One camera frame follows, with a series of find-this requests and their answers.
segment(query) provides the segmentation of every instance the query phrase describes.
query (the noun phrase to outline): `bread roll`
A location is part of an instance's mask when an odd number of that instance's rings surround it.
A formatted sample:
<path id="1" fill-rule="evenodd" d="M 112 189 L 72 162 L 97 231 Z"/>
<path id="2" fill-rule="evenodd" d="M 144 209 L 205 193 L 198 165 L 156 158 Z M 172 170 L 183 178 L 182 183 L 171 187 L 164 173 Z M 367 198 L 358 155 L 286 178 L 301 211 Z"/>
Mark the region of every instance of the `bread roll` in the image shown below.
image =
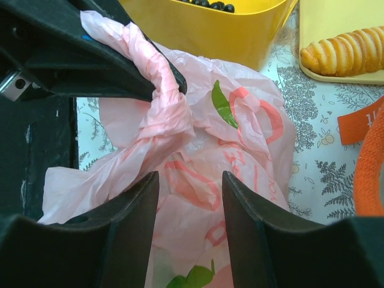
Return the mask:
<path id="1" fill-rule="evenodd" d="M 312 42 L 301 49 L 301 63 L 324 76 L 355 76 L 384 69 L 384 26 L 356 30 Z"/>

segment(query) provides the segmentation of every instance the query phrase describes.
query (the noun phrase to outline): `yellow tray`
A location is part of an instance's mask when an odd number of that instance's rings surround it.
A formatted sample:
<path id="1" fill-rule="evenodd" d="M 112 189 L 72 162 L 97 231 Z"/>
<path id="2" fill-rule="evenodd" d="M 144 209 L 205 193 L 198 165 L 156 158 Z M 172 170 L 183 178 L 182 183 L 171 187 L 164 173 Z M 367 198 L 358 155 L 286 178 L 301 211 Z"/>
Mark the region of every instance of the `yellow tray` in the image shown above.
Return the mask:
<path id="1" fill-rule="evenodd" d="M 384 25 L 384 0 L 300 0 L 299 49 L 345 32 Z M 301 65 L 309 77 L 323 82 L 384 85 L 384 70 L 353 77 L 326 77 Z"/>

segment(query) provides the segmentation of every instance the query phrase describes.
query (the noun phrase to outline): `green leaf print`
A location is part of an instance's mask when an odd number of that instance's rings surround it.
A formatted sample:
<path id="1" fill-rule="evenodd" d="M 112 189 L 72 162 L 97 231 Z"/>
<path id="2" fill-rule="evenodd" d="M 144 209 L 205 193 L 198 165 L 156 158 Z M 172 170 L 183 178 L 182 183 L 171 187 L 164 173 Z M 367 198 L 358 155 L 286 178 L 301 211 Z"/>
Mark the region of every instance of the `green leaf print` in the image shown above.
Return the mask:
<path id="1" fill-rule="evenodd" d="M 215 265 L 211 261 L 211 270 L 202 266 L 194 266 L 186 277 L 178 275 L 167 285 L 167 288 L 203 288 L 214 278 Z"/>
<path id="2" fill-rule="evenodd" d="M 221 91 L 220 83 L 218 80 L 216 80 L 214 88 L 212 89 L 212 103 L 224 121 L 236 129 L 239 128 L 239 125 L 236 122 L 235 117 L 233 117 L 232 111 L 230 110 L 229 102 Z"/>

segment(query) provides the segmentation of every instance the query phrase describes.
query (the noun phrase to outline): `metal screw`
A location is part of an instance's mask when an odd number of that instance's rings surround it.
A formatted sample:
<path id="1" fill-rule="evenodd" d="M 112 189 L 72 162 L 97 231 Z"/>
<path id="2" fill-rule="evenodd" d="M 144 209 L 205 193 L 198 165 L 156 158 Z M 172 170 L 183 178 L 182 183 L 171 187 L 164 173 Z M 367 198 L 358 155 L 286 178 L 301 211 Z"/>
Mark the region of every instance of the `metal screw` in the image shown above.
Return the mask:
<path id="1" fill-rule="evenodd" d="M 23 79 L 17 79 L 16 82 L 14 83 L 17 89 L 23 89 L 25 87 L 25 84 L 26 83 Z"/>

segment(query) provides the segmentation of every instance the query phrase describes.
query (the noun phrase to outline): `table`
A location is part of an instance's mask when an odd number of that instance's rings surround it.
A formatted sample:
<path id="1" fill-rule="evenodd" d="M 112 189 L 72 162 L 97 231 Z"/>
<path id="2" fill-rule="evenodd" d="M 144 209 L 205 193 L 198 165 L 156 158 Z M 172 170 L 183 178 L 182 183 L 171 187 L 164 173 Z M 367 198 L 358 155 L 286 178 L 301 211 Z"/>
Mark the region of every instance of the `table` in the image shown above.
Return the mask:
<path id="1" fill-rule="evenodd" d="M 272 79 L 297 129 L 291 211 L 329 224 L 355 214 L 353 176 L 360 143 L 343 146 L 337 117 L 364 108 L 384 95 L 384 86 L 322 83 L 298 66 L 298 7 L 277 37 L 261 73 Z M 98 115 L 96 98 L 77 101 L 80 169 L 113 151 Z"/>

